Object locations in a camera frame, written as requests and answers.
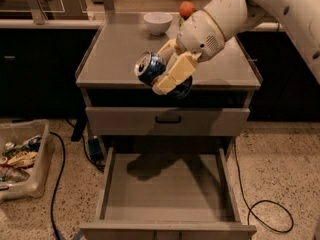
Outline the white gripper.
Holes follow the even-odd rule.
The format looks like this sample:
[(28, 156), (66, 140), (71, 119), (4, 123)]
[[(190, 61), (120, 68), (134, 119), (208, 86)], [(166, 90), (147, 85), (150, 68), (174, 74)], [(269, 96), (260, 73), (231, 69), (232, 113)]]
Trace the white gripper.
[(225, 38), (212, 17), (203, 10), (196, 11), (181, 25), (176, 40), (168, 40), (158, 51), (169, 63), (152, 90), (167, 95), (195, 72), (198, 62), (211, 60), (224, 46)]

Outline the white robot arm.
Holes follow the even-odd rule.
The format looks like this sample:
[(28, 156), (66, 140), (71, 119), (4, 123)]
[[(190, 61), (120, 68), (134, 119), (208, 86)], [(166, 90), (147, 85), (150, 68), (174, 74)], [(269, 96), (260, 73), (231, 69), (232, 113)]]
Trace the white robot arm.
[(212, 59), (234, 35), (260, 24), (270, 14), (280, 23), (320, 81), (320, 0), (212, 0), (193, 13), (177, 36), (158, 51), (166, 70), (152, 81), (158, 95), (166, 95)]

